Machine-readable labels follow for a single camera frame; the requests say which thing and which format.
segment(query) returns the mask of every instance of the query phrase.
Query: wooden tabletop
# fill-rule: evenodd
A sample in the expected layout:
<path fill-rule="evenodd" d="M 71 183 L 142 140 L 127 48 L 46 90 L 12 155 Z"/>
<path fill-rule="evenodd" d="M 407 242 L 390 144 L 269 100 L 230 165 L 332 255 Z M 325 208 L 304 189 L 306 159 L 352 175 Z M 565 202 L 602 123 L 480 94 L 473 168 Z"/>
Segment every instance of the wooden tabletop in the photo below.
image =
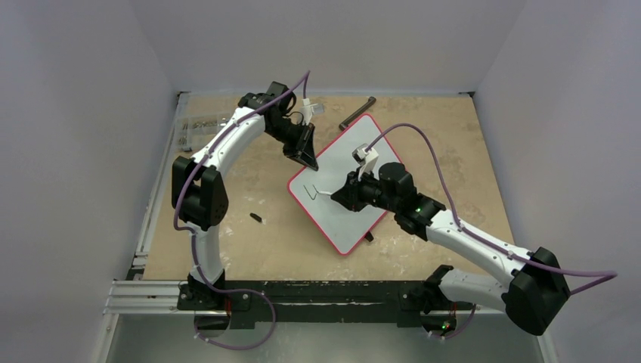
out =
<path fill-rule="evenodd" d="M 190 95 L 183 113 L 233 112 L 239 97 Z M 316 152 L 340 134 L 339 123 L 367 97 L 314 97 L 325 105 L 315 116 Z M 503 202 L 485 141 L 468 97 L 379 97 L 368 110 L 382 129 L 413 123 L 430 138 L 461 218 L 512 243 Z M 424 141 L 411 129 L 396 129 L 388 140 L 412 173 L 418 190 L 447 205 Z M 181 153 L 170 153 L 175 159 Z M 341 256 L 287 191 L 300 165 L 282 154 L 269 135 L 257 138 L 225 178 L 229 210 L 221 224 L 221 258 L 234 280 L 420 280 L 441 264 L 470 272 L 480 268 L 455 253 L 403 232 L 388 215 L 372 230 L 374 241 L 360 242 Z M 156 200 L 145 280 L 184 280 L 192 266 L 187 232 L 172 227 L 173 208 L 166 183 Z M 258 223 L 249 214 L 262 217 Z"/>

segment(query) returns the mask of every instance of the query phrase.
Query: white board surface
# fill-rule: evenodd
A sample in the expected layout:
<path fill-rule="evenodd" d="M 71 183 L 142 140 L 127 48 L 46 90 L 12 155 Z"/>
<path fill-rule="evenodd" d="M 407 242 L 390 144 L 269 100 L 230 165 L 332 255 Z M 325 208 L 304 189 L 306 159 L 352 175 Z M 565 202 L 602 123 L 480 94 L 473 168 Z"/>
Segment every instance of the white board surface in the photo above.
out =
<path fill-rule="evenodd" d="M 360 212 L 352 212 L 331 200 L 329 195 L 316 195 L 316 190 L 330 193 L 339 190 L 347 174 L 358 168 L 351 152 L 362 144 L 369 144 L 380 133 L 372 116 L 365 113 L 317 155 L 317 172 L 303 168 L 287 185 L 299 205 L 342 255 L 350 253 L 386 211 L 366 206 Z M 374 175 L 378 175 L 381 165 L 400 162 L 385 138 L 376 143 L 374 149 L 379 153 Z"/>

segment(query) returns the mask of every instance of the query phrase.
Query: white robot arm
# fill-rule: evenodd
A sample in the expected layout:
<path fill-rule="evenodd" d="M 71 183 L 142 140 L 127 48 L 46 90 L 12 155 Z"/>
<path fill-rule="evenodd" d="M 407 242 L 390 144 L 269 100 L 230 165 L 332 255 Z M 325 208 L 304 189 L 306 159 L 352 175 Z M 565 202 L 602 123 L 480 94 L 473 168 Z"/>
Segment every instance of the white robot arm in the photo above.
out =
<path fill-rule="evenodd" d="M 172 202 L 176 207 L 181 201 L 178 216 L 195 231 L 195 253 L 200 256 L 199 265 L 190 272 L 190 281 L 205 283 L 197 268 L 212 284 L 221 279 L 224 269 L 218 251 L 218 225 L 228 208 L 223 178 L 255 138 L 266 132 L 283 142 L 285 156 L 317 169 L 312 144 L 314 125 L 308 123 L 311 112 L 305 113 L 308 117 L 304 122 L 292 123 L 286 115 L 291 111 L 291 97 L 247 117 L 286 91 L 286 86 L 274 82 L 265 94 L 246 95 L 230 122 L 207 146 L 190 159 L 179 157 L 174 162 Z M 366 205 L 386 209 L 395 214 L 396 222 L 404 231 L 453 250 L 490 275 L 473 275 L 451 266 L 441 266 L 426 281 L 426 286 L 435 292 L 435 298 L 487 306 L 505 312 L 515 324 L 531 334 L 541 335 L 545 331 L 569 298 L 568 285 L 562 275 L 532 268 L 512 256 L 558 268 L 552 253 L 542 248 L 532 253 L 506 244 L 464 222 L 466 229 L 509 251 L 509 255 L 498 253 L 461 231 L 455 216 L 443 204 L 418 193 L 411 174 L 402 164 L 381 166 L 379 178 L 375 178 L 372 170 L 376 151 L 356 150 L 352 156 L 361 167 L 348 174 L 345 186 L 331 195 L 332 200 L 354 212 Z M 200 186 L 188 178 L 198 160 L 204 160 L 194 178 L 200 180 Z"/>

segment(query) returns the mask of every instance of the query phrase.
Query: white wall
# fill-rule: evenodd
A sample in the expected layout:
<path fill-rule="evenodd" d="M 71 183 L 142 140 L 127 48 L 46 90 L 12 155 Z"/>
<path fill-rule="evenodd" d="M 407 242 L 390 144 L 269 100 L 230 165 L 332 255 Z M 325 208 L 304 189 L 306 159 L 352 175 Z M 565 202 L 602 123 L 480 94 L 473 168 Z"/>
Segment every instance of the white wall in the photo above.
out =
<path fill-rule="evenodd" d="M 172 84 L 262 90 L 307 69 L 320 92 L 477 88 L 525 0 L 132 0 Z"/>
<path fill-rule="evenodd" d="M 0 2 L 2 361 L 88 361 L 173 105 L 127 1 Z"/>
<path fill-rule="evenodd" d="M 639 2 L 528 1 L 475 96 L 517 243 L 620 273 L 553 322 L 563 362 L 641 356 L 639 39 Z"/>

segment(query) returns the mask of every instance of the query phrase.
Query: purple cable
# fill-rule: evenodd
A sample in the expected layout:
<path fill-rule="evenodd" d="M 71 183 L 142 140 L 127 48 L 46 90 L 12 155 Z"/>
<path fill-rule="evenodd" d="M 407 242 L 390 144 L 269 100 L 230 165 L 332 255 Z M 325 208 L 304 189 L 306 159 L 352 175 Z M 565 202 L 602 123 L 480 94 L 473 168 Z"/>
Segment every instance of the purple cable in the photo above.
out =
<path fill-rule="evenodd" d="M 561 275 L 569 275 L 569 276 L 578 276 L 580 278 L 598 278 L 595 281 L 592 281 L 590 283 L 587 283 L 585 285 L 579 286 L 576 289 L 572 290 L 570 292 L 571 295 L 575 295 L 577 293 L 580 293 L 581 291 L 585 291 L 591 287 L 595 287 L 598 284 L 602 284 L 608 280 L 611 280 L 613 278 L 617 277 L 617 273 L 615 271 L 573 271 L 573 270 L 565 270 L 563 268 L 556 268 L 548 265 L 544 265 L 539 262 L 531 261 L 530 259 L 523 258 L 521 256 L 518 256 L 516 254 L 510 255 L 510 252 L 501 246 L 497 246 L 493 243 L 491 243 L 489 240 L 486 240 L 482 236 L 479 236 L 478 234 L 470 231 L 467 229 L 464 225 L 461 224 L 461 221 L 459 219 L 458 213 L 457 213 L 457 208 L 454 205 L 454 201 L 452 200 L 452 196 L 450 194 L 450 191 L 447 189 L 447 185 L 445 185 L 445 179 L 443 179 L 443 173 L 441 171 L 441 166 L 438 163 L 438 158 L 436 157 L 436 153 L 434 152 L 434 148 L 432 147 L 432 143 L 429 142 L 429 139 L 425 135 L 425 132 L 423 132 L 421 129 L 418 127 L 410 124 L 410 123 L 398 123 L 396 125 L 391 126 L 389 129 L 386 129 L 383 133 L 378 135 L 374 139 L 374 141 L 371 142 L 366 148 L 365 151 L 369 151 L 369 149 L 372 148 L 372 146 L 375 145 L 381 138 L 385 137 L 388 132 L 390 132 L 393 129 L 396 129 L 401 126 L 406 126 L 414 129 L 417 131 L 422 137 L 423 140 L 425 140 L 425 143 L 427 144 L 427 147 L 429 147 L 429 152 L 432 153 L 432 159 L 434 159 L 434 165 L 436 166 L 436 172 L 438 173 L 438 178 L 441 180 L 441 185 L 443 186 L 443 192 L 445 192 L 445 196 L 447 197 L 447 201 L 450 203 L 450 208 L 452 209 L 452 215 L 454 216 L 454 222 L 457 224 L 457 226 L 460 228 L 461 231 L 465 232 L 468 234 L 470 237 L 476 239 L 477 241 L 481 242 L 485 246 L 488 246 L 494 250 L 497 250 L 501 252 L 504 255 L 507 255 L 509 258 L 513 258 L 517 261 L 523 262 L 527 265 L 534 266 L 536 268 L 540 268 L 542 270 L 548 271 L 548 272 L 553 272 L 556 274 L 561 274 Z"/>
<path fill-rule="evenodd" d="M 196 252 L 196 243 L 197 243 L 196 242 L 196 230 L 193 229 L 192 227 L 187 226 L 187 225 L 184 225 L 184 226 L 178 225 L 178 220 L 179 220 L 179 216 L 180 216 L 180 209 L 182 207 L 182 202 L 183 202 L 184 196 L 187 193 L 187 189 L 188 189 L 189 185 L 191 184 L 191 182 L 196 177 L 196 174 L 198 173 L 198 170 L 201 167 L 203 167 L 205 162 L 209 159 L 209 154 L 211 154 L 214 151 L 214 149 L 216 149 L 216 147 L 221 143 L 222 140 L 224 140 L 227 137 L 227 135 L 231 132 L 232 129 L 238 127 L 239 124 L 244 122 L 246 119 L 249 119 L 251 116 L 254 116 L 257 113 L 261 113 L 264 110 L 267 110 L 269 107 L 271 107 L 272 105 L 276 104 L 278 101 L 280 101 L 283 98 L 285 98 L 287 95 L 289 95 L 292 92 L 294 92 L 294 90 L 296 88 L 298 88 L 301 85 L 301 83 L 305 82 L 305 84 L 307 84 L 307 78 L 308 77 L 309 77 L 309 71 L 307 71 L 307 73 L 305 73 L 305 75 L 292 88 L 287 90 L 285 93 L 283 93 L 282 95 L 280 95 L 280 96 L 276 97 L 275 99 L 269 101 L 267 104 L 262 105 L 258 109 L 248 113 L 247 115 L 242 116 L 241 118 L 236 120 L 236 122 L 234 122 L 232 124 L 232 126 L 229 126 L 226 129 L 223 129 L 221 134 L 212 143 L 212 146 L 207 150 L 207 153 L 203 156 L 203 158 L 200 160 L 200 162 L 198 162 L 198 164 L 196 164 L 196 166 L 194 167 L 194 170 L 192 170 L 191 174 L 187 177 L 187 181 L 185 181 L 185 183 L 184 183 L 184 185 L 183 185 L 183 187 L 181 189 L 181 192 L 178 195 L 178 200 L 176 200 L 176 208 L 175 208 L 175 211 L 174 211 L 174 229 L 176 231 L 189 231 L 190 232 L 191 257 L 192 257 L 192 260 L 194 261 L 194 266 L 196 266 L 196 271 L 198 271 L 198 275 L 205 282 L 205 285 L 207 285 L 208 288 L 210 288 L 211 290 L 213 290 L 216 293 L 253 293 L 255 295 L 260 296 L 267 303 L 267 305 L 269 305 L 269 309 L 271 310 L 271 326 L 269 328 L 269 331 L 258 342 L 249 344 L 247 346 L 230 346 L 230 345 L 219 343 L 219 342 L 216 342 L 216 341 L 211 340 L 209 338 L 206 338 L 198 331 L 197 326 L 194 324 L 194 329 L 196 330 L 196 337 L 198 337 L 202 341 L 207 342 L 209 344 L 212 344 L 214 346 L 220 346 L 221 348 L 230 349 L 230 350 L 247 350 L 247 349 L 253 349 L 253 348 L 257 347 L 257 346 L 260 346 L 261 344 L 266 342 L 267 339 L 269 339 L 269 337 L 271 337 L 271 335 L 274 332 L 274 329 L 276 328 L 276 309 L 274 309 L 274 304 L 272 304 L 271 301 L 269 301 L 269 299 L 265 295 L 263 295 L 262 293 L 260 293 L 260 292 L 258 292 L 256 290 L 250 290 L 250 289 L 221 290 L 221 289 L 218 289 L 217 287 L 215 287 L 209 280 L 207 280 L 207 278 L 205 276 L 205 273 L 201 269 L 200 264 L 198 262 L 198 254 Z"/>
<path fill-rule="evenodd" d="M 461 334 L 465 330 L 465 328 L 469 325 L 469 323 L 472 321 L 472 318 L 474 318 L 475 312 L 476 312 L 476 304 L 472 305 L 472 311 L 469 312 L 469 316 L 467 317 L 467 319 L 465 319 L 465 322 L 463 323 L 463 325 L 461 325 L 460 328 L 456 329 L 452 334 L 446 335 L 445 340 L 452 339 L 455 336 Z"/>
<path fill-rule="evenodd" d="M 305 83 L 302 85 L 302 97 L 303 99 L 307 98 L 307 78 L 309 78 L 309 71 L 307 71 L 307 76 L 305 77 Z"/>

